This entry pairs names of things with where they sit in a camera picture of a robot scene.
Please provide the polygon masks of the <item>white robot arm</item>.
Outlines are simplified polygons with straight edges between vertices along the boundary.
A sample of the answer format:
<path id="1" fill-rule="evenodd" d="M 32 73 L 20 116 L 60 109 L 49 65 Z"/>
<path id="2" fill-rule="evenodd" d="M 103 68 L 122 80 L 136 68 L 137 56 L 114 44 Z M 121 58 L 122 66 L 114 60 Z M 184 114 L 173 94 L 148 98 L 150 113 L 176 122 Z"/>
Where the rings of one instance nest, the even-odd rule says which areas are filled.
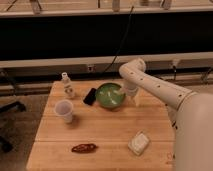
<path id="1" fill-rule="evenodd" d="M 135 96 L 143 88 L 173 113 L 175 132 L 173 171 L 213 171 L 213 94 L 198 93 L 145 73 L 146 64 L 134 59 L 119 68 L 122 89 Z"/>

